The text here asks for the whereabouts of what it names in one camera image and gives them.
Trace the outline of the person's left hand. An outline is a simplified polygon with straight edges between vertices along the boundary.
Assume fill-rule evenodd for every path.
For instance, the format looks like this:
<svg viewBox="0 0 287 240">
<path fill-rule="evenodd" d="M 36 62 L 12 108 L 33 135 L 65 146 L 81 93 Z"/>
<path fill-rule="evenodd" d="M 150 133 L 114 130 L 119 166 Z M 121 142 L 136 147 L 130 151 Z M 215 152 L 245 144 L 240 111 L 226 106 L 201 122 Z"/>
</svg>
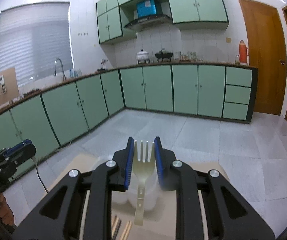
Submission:
<svg viewBox="0 0 287 240">
<path fill-rule="evenodd" d="M 0 194 L 0 220 L 4 225 L 13 226 L 15 224 L 13 212 L 2 193 Z"/>
</svg>

